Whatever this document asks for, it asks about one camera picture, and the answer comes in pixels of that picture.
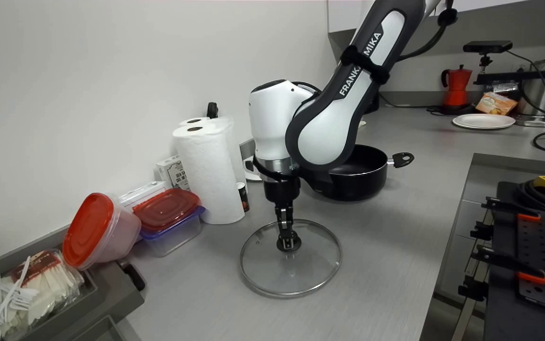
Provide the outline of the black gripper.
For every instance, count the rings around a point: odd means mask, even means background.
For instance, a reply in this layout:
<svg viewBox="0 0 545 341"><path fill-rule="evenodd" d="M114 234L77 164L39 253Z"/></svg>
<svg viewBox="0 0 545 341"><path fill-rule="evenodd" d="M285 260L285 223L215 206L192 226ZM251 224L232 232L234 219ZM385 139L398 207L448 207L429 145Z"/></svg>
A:
<svg viewBox="0 0 545 341"><path fill-rule="evenodd" d="M266 177L266 198L275 206L281 243L300 243L300 238L294 232L294 202L300 196L300 188L302 185L298 177Z"/></svg>

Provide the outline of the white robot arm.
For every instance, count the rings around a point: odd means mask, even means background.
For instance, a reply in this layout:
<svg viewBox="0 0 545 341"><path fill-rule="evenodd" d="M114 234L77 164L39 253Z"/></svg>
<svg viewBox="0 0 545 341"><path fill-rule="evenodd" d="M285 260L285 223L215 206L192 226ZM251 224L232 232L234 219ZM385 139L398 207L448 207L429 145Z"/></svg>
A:
<svg viewBox="0 0 545 341"><path fill-rule="evenodd" d="M275 80L251 94L256 168L277 209L279 240L296 243L294 200L304 170L328 171L349 160L370 101L389 82L412 37L440 0L376 0L321 90Z"/></svg>

